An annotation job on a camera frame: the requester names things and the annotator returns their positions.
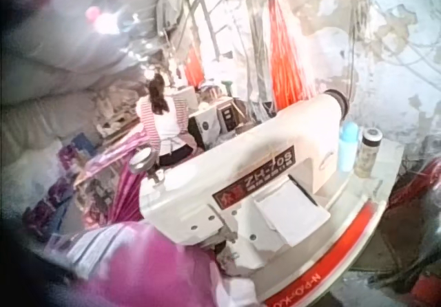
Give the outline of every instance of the industrial sewing machine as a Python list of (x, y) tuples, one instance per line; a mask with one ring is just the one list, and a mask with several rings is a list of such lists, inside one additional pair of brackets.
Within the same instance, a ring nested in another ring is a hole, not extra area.
[[(346, 98), (335, 90), (296, 103), (166, 171), (160, 180), (144, 179), (141, 213), (177, 244), (220, 249), (218, 261), (225, 272), (253, 279), (258, 298), (268, 306), (293, 306), (300, 298), (307, 304), (313, 291), (316, 298), (326, 289), (322, 281), (327, 278), (323, 269), (308, 272), (330, 254), (345, 230), (367, 227), (368, 222), (361, 227), (357, 219), (375, 218), (378, 205), (369, 202), (370, 191), (387, 198), (398, 171), (395, 159), (402, 153), (397, 149), (392, 170), (387, 167), (381, 173), (380, 185), (365, 186), (366, 181), (349, 181), (348, 175), (336, 173), (340, 121), (347, 112)], [(147, 170), (149, 161), (144, 163)], [(287, 174), (330, 213), (324, 225), (296, 246), (287, 243), (256, 205), (271, 198), (288, 180)], [(358, 246), (354, 240), (346, 247), (351, 244)]]

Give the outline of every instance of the sewing machine label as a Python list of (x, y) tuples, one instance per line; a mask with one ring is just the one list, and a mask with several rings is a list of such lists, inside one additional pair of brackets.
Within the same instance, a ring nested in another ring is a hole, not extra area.
[(294, 146), (292, 146), (274, 157), (274, 161), (267, 161), (228, 187), (216, 192), (213, 198), (221, 209), (227, 209), (263, 187), (295, 163)]

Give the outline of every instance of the blue bottle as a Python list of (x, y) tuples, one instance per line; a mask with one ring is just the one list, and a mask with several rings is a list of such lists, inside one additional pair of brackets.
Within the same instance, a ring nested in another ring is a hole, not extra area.
[(358, 126), (349, 121), (340, 128), (340, 139), (338, 140), (338, 161), (339, 171), (351, 171), (357, 158), (358, 148)]

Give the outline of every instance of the ponytail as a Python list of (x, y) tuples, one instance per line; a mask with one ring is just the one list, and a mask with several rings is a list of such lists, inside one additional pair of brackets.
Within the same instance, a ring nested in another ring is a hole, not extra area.
[(154, 114), (162, 115), (164, 111), (170, 111), (164, 98), (164, 87), (164, 78), (159, 73), (155, 73), (153, 80), (148, 84), (150, 102)]

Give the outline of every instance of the peeling wall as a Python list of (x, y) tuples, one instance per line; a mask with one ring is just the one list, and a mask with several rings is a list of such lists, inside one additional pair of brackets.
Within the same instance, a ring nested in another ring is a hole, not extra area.
[(410, 143), (410, 153), (441, 134), (441, 0), (289, 2), (317, 84), (351, 98), (351, 119)]

